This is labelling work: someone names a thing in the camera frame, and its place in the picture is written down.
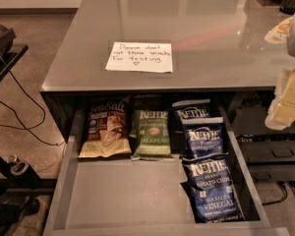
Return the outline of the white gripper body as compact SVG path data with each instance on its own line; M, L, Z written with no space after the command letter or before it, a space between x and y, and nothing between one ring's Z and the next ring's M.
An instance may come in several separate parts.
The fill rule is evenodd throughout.
M295 108L295 68L282 70L274 94L280 104Z

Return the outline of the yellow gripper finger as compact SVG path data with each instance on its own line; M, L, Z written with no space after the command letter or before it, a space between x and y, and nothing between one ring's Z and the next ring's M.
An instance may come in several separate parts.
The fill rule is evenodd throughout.
M273 44L284 43L287 39L287 34L291 24L292 18L289 17L271 29L265 35L265 41Z
M281 131L295 121L295 69L283 70L274 91L274 100L267 111L265 125Z

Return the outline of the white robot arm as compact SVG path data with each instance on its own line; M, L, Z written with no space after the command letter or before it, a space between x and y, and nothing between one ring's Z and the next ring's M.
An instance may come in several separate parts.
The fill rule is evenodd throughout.
M266 36L265 41L270 43L285 43L287 52L295 58L295 13L292 17L282 21ZM295 68L284 69L277 79L274 90L274 100L271 102L265 118L265 125L281 131L295 121Z

